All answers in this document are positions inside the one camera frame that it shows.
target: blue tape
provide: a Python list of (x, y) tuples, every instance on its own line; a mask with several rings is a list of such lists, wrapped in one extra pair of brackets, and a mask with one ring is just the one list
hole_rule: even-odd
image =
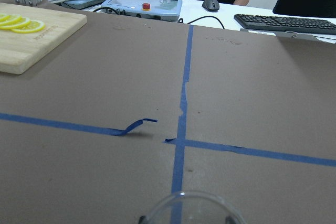
[[(170, 143), (170, 144), (180, 145), (180, 143), (177, 142), (177, 139), (166, 140), (165, 142)], [(300, 162), (300, 163), (306, 163), (306, 164), (336, 167), (336, 160), (333, 160), (333, 159), (295, 155), (295, 154), (288, 154), (288, 153), (282, 153), (282, 152), (271, 152), (271, 151), (264, 151), (264, 150), (258, 150), (258, 149), (253, 149), (253, 148), (233, 146), (233, 145), (206, 143), (206, 142), (195, 141), (195, 140), (185, 140), (183, 142), (183, 145), (184, 147), (187, 146), (187, 147), (201, 148), (201, 149), (221, 151), (221, 152), (234, 152), (237, 154), (243, 154), (243, 155), (249, 155), (249, 156), (266, 157), (266, 158), (280, 159), (280, 160), (285, 160), (285, 161), (293, 161), (293, 162)]]
[(193, 31), (194, 31), (194, 27), (190, 25), (189, 32), (188, 32), (187, 49), (185, 53), (183, 81), (182, 81), (182, 88), (181, 88), (180, 108), (182, 110), (182, 115), (180, 115), (180, 117), (178, 118), (179, 125), (177, 128), (177, 138), (179, 139), (185, 139), (186, 137), (186, 122), (187, 122), (187, 108), (188, 108), (186, 83), (189, 81), (189, 76), (190, 76)]
[[(183, 183), (183, 166), (184, 166), (184, 141), (186, 137), (186, 126), (187, 126), (187, 95), (186, 95), (186, 83), (189, 81), (190, 76), (190, 66), (191, 66), (191, 50), (193, 43), (193, 31), (194, 27), (189, 26), (188, 39), (187, 39), (187, 49), (185, 53), (184, 60), (184, 71), (183, 71), (183, 80), (181, 88), (181, 101), (180, 108), (182, 114), (178, 117), (178, 126), (177, 126), (177, 144), (175, 145), (175, 157), (174, 157), (174, 169), (173, 169), (173, 179), (172, 179), (172, 193), (182, 190)], [(171, 224), (181, 223), (182, 216), (182, 205), (179, 204), (172, 209), (172, 218)]]
[(36, 124), (36, 125), (41, 125), (41, 126), (48, 126), (48, 127), (67, 129), (67, 130), (73, 130), (73, 131), (84, 131), (84, 132), (111, 135), (111, 136), (124, 136), (127, 133), (129, 133), (132, 129), (141, 125), (143, 121), (157, 122), (157, 120), (154, 120), (154, 119), (144, 118), (144, 119), (140, 119), (132, 123), (125, 130), (117, 130), (117, 129), (111, 129), (111, 128), (102, 128), (102, 127), (95, 127), (95, 126), (89, 126), (89, 125), (83, 125), (83, 124), (76, 124), (76, 123), (45, 120), (45, 119), (39, 119), (39, 118), (30, 118), (27, 116), (12, 115), (12, 114), (5, 114), (5, 113), (0, 113), (0, 119), (7, 120), (7, 121), (13, 121), (13, 122), (19, 122), (19, 123)]

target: black cable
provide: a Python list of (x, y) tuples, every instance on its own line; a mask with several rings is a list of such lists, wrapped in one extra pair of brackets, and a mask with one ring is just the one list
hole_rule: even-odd
[[(198, 20), (200, 20), (200, 19), (202, 19), (202, 18), (215, 18), (215, 19), (218, 20), (218, 22), (221, 24), (222, 28), (225, 29), (223, 23), (219, 20), (219, 18), (217, 18), (217, 17), (215, 17), (215, 16), (203, 16), (203, 17), (197, 18), (197, 19), (195, 19), (195, 20), (193, 20), (193, 21), (190, 21), (190, 22), (188, 22), (187, 24), (191, 24), (191, 23), (193, 23), (193, 22), (195, 22), (195, 21), (198, 21)], [(177, 22), (178, 22), (178, 23), (183, 23), (183, 19), (180, 18)]]
[(120, 9), (113, 9), (113, 8), (111, 8), (111, 7), (99, 7), (99, 8), (97, 8), (97, 9), (95, 9), (95, 10), (93, 10), (93, 12), (94, 13), (96, 13), (97, 11), (99, 11), (99, 10), (104, 10), (104, 9), (106, 9), (106, 10), (110, 10), (110, 11), (112, 11), (112, 12), (114, 12), (115, 14), (118, 14), (118, 15), (126, 15), (126, 11), (125, 10), (120, 10)]

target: keyboard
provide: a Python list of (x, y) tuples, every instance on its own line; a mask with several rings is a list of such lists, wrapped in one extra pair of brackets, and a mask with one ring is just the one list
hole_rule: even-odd
[(236, 14), (234, 19), (246, 29), (336, 35), (336, 25), (324, 19), (246, 14)]

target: wooden cutting board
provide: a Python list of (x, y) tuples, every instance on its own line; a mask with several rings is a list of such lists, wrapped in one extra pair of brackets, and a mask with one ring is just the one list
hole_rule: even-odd
[(0, 71), (15, 74), (25, 72), (87, 22), (83, 14), (15, 4), (0, 3), (0, 13), (20, 14), (46, 24), (31, 34), (0, 29)]

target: computer mouse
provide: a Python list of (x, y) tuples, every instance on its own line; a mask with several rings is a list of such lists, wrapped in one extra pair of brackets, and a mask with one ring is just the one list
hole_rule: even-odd
[(216, 12), (219, 10), (219, 2), (217, 0), (205, 0), (202, 7), (209, 12)]

